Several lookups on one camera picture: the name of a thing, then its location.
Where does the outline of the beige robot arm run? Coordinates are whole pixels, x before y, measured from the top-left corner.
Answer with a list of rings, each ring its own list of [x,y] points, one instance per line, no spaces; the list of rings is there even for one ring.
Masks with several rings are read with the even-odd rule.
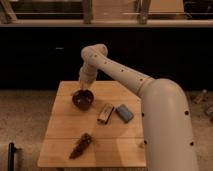
[[[118,81],[141,99],[148,171],[199,171],[188,101],[170,79],[154,79],[108,58],[103,44],[81,50],[80,87],[89,88],[97,72]]]

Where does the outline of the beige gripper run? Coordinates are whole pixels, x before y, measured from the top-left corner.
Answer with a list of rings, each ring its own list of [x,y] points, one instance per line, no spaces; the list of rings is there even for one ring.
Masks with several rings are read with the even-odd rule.
[[[87,90],[96,80],[97,70],[95,68],[82,67],[79,72],[79,83],[82,90]]]

